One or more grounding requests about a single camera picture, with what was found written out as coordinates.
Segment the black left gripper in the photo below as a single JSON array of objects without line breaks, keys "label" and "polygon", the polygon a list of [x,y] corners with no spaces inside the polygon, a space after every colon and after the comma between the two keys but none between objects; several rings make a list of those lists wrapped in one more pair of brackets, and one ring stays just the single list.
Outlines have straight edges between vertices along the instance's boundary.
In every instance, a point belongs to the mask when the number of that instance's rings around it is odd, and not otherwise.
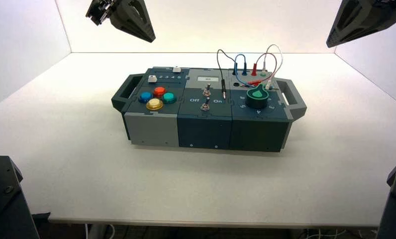
[{"label": "black left gripper", "polygon": [[116,29],[147,42],[156,39],[143,0],[92,0],[86,17],[95,25],[100,25],[108,17],[110,8],[110,22]]}]

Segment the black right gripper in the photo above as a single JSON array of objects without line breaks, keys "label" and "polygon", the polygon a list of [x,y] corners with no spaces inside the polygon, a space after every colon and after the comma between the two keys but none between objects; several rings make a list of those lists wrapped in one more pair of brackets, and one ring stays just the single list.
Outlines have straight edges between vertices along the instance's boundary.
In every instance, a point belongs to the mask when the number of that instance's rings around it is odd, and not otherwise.
[{"label": "black right gripper", "polygon": [[327,38],[335,47],[385,30],[396,23],[396,0],[343,0]]}]

